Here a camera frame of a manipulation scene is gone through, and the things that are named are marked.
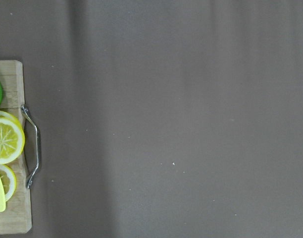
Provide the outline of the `large lemon slice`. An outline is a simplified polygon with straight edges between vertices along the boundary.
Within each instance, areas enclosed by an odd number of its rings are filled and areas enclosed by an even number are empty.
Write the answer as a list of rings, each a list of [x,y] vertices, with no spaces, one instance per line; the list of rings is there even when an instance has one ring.
[[[16,160],[24,145],[25,135],[22,127],[8,118],[0,118],[0,164]]]

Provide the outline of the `back lemon slice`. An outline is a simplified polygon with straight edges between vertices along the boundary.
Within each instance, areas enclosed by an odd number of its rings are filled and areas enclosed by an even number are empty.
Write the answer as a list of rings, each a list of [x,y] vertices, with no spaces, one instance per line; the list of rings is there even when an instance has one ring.
[[[0,118],[7,118],[11,121],[13,121],[15,124],[21,125],[20,121],[18,120],[18,118],[16,118],[14,115],[5,112],[5,111],[0,111]]]

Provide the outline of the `small lemon slice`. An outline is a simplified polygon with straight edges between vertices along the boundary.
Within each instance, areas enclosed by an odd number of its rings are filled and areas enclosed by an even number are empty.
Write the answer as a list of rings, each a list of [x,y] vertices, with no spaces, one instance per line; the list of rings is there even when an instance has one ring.
[[[5,201],[7,202],[16,191],[16,176],[9,166],[0,164],[0,179],[5,193]]]

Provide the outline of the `wooden cutting board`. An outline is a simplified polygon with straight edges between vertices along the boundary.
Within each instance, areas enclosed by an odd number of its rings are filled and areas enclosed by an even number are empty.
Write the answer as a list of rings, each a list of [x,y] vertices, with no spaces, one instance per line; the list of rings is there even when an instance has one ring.
[[[23,65],[17,60],[0,60],[0,82],[3,89],[0,109],[14,115],[25,126],[20,106],[25,103]],[[25,154],[7,164],[15,173],[17,186],[0,212],[0,235],[25,234],[32,227],[30,190],[26,188],[28,175]]]

